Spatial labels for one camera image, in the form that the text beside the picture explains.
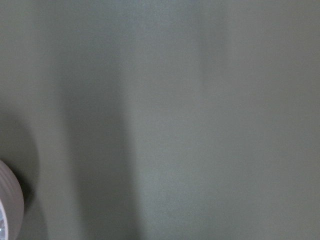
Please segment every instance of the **roll of tape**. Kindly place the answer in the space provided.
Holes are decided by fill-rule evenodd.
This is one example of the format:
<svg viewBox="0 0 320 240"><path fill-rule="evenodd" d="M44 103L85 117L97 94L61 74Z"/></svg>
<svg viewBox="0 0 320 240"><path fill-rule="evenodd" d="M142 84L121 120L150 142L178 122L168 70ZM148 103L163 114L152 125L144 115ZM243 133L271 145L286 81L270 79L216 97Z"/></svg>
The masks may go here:
<svg viewBox="0 0 320 240"><path fill-rule="evenodd" d="M20 184L0 160L0 240L16 240L23 217L24 198Z"/></svg>

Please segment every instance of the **wall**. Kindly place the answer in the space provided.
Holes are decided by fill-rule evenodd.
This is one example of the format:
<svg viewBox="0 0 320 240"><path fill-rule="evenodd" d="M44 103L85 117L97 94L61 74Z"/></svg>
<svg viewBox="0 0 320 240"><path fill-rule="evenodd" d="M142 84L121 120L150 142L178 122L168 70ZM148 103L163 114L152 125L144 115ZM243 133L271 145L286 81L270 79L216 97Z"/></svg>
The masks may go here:
<svg viewBox="0 0 320 240"><path fill-rule="evenodd" d="M5 1L23 239L318 239L320 3Z"/></svg>

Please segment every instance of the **gray surface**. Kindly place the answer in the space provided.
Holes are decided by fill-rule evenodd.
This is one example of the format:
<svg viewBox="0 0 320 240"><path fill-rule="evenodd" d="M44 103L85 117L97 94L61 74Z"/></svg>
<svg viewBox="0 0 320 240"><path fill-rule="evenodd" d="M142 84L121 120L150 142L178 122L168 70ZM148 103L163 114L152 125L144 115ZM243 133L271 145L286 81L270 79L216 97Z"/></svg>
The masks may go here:
<svg viewBox="0 0 320 240"><path fill-rule="evenodd" d="M6 1L19 240L320 237L318 1Z"/></svg>

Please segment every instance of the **painted surface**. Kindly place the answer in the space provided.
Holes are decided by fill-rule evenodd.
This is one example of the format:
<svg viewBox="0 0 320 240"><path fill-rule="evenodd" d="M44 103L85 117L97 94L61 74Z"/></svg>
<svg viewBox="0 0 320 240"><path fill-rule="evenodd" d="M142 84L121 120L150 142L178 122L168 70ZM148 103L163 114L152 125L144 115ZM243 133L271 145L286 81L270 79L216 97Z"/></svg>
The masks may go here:
<svg viewBox="0 0 320 240"><path fill-rule="evenodd" d="M18 240L317 240L320 2L11 0Z"/></svg>

